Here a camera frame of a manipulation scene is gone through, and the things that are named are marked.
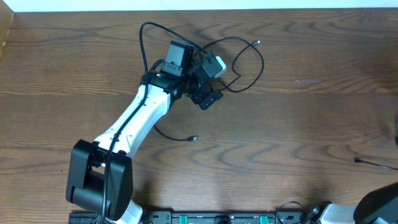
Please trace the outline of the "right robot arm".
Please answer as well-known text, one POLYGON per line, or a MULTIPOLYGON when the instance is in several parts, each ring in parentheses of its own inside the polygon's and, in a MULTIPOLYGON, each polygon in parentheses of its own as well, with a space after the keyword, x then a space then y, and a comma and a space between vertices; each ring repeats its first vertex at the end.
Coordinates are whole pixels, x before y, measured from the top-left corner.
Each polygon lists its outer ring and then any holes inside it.
POLYGON ((365 195, 357 205, 324 202, 303 220, 315 224, 397 224, 397 184, 365 195))

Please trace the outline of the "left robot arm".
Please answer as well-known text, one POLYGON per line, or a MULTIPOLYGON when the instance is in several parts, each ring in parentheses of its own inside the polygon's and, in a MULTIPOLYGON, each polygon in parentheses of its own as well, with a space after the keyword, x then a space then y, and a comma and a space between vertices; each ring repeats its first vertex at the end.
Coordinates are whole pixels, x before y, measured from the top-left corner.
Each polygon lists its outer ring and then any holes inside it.
POLYGON ((98 214, 93 223, 139 223, 143 209, 132 200, 132 160, 156 122, 183 95, 208 109, 223 94, 209 81, 227 69, 209 51, 195 58, 192 44, 172 40, 165 59, 157 60, 141 78, 132 103, 94 141, 73 147, 66 200, 98 214))

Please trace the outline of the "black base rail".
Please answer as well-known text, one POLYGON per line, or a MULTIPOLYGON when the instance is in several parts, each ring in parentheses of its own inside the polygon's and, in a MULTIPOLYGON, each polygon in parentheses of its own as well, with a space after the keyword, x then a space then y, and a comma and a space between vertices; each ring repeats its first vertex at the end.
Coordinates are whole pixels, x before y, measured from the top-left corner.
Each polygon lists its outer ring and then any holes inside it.
POLYGON ((177 213, 152 211, 145 213, 139 224, 275 224, 303 223, 303 212, 274 213, 177 213))

